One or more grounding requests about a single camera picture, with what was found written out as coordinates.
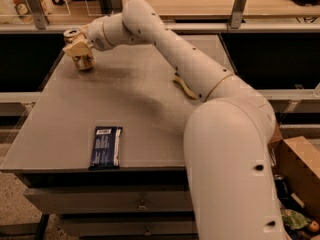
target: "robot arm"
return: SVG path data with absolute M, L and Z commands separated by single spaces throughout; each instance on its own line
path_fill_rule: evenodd
M 201 240 L 286 239 L 267 144 L 275 118 L 260 93 L 166 28 L 143 0 L 88 25 L 103 51 L 153 44 L 204 102 L 189 118 L 184 155 Z

